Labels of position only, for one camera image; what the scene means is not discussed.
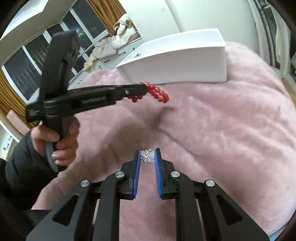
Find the window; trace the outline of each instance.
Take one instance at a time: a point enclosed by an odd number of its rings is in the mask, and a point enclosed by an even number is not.
[[[55,33],[76,30],[80,44],[77,64],[71,79],[82,69],[94,49],[94,44],[109,37],[107,30],[86,0],[78,0],[58,24],[22,46],[3,66],[10,85],[25,103],[34,101],[33,94],[40,86],[47,50]]]
[[[38,68],[43,71],[43,65],[47,55],[47,49],[49,47],[49,43],[46,41],[44,36],[40,35],[28,43],[25,47],[34,62],[37,64]]]
[[[13,83],[28,100],[39,87],[41,74],[33,66],[23,48],[19,49],[4,66]]]

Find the brown curtain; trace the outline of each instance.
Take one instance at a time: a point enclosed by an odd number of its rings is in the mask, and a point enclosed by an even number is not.
[[[10,86],[2,69],[0,69],[0,114],[3,117],[6,117],[7,113],[10,110],[13,110],[28,127],[30,128],[34,127],[33,123],[26,123],[26,118],[25,118],[26,104]]]
[[[118,0],[86,0],[112,36],[113,26],[126,13]]]

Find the black handle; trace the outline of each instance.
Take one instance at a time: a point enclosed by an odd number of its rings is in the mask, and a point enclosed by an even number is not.
[[[69,126],[72,123],[74,116],[63,117],[61,119],[56,120],[45,120],[43,124],[48,126],[50,129],[54,130],[60,135],[60,138],[64,138],[69,131]],[[56,142],[44,142],[45,145],[45,152],[47,161],[54,172],[61,172],[64,171],[67,167],[65,166],[58,166],[55,163],[55,159],[52,158],[52,153],[57,150]]]

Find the red bead bracelet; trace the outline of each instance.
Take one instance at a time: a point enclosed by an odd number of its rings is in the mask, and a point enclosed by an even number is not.
[[[151,94],[159,102],[166,103],[170,100],[168,94],[166,94],[159,87],[156,87],[154,84],[150,84],[149,82],[140,82],[139,84],[146,85],[148,87],[148,93]],[[143,96],[129,96],[128,98],[131,99],[134,103],[136,103],[138,100],[141,100]]]

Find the white wall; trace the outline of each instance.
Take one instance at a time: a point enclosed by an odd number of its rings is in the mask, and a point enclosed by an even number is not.
[[[119,0],[144,42],[179,33],[165,0]]]
[[[248,0],[119,1],[145,42],[177,32],[218,28],[225,41],[243,43],[259,53]]]

